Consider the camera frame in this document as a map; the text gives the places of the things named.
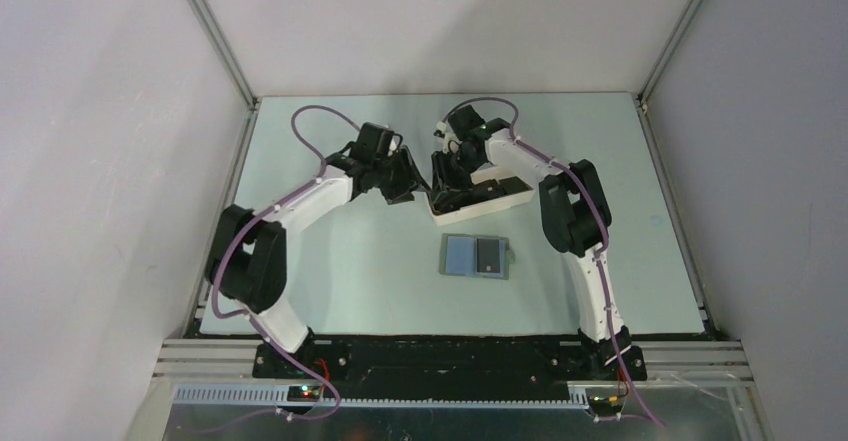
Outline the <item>white plastic bin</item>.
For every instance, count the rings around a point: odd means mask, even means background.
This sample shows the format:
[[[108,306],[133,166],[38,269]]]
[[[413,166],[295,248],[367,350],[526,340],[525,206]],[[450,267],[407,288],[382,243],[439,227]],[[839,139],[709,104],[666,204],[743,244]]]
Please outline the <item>white plastic bin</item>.
[[[476,184],[487,179],[501,179],[511,176],[516,175],[503,167],[493,166],[483,168],[473,173],[471,175],[471,180]],[[435,208],[431,206],[430,202],[428,202],[428,209],[433,221],[437,226],[447,226],[450,224],[468,221],[474,218],[494,214],[497,212],[508,210],[515,206],[526,204],[532,200],[536,192],[536,189],[534,187],[530,186],[530,188],[530,191],[524,193],[510,195],[491,201],[473,204],[470,206],[465,206],[453,212],[438,212]]]

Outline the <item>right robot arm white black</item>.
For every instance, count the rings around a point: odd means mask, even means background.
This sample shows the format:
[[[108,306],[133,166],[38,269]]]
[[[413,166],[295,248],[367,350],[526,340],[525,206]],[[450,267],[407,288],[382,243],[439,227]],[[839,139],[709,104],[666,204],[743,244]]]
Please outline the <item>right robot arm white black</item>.
[[[431,156],[434,219],[445,224],[491,214],[535,191],[543,234],[572,276],[583,369],[596,379],[610,377],[623,365],[631,338],[609,281],[612,216],[596,167],[543,154],[516,134],[514,122],[485,120],[470,102],[453,108],[434,135],[442,141]]]

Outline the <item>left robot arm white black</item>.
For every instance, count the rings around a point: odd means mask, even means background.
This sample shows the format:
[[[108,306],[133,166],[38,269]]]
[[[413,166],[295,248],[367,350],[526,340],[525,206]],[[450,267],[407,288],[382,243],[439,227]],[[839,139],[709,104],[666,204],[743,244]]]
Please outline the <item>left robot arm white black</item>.
[[[219,217],[204,272],[212,288],[212,312],[220,319],[245,317],[280,349],[277,363],[292,377],[312,372],[316,351],[306,343],[311,329],[284,294],[288,243],[372,189],[393,205],[430,187],[402,136],[367,123],[355,140],[322,159],[318,174],[293,192],[261,211],[232,204]]]

